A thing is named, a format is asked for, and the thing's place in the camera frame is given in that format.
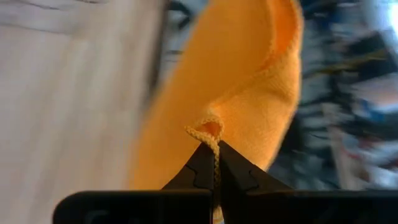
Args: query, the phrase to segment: cloth fold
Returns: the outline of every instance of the cloth fold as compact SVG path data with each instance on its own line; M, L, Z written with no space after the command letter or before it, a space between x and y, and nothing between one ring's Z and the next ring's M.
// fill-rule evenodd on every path
M302 29L293 0L210 1L147 114L130 187L161 189L200 141L268 168L299 99Z

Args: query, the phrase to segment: orange microfiber cloth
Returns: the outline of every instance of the orange microfiber cloth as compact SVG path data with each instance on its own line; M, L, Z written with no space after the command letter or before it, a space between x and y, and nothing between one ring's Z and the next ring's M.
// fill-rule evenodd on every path
M210 1L147 115L131 188L161 189L200 141L268 168L299 98L302 29L293 0Z

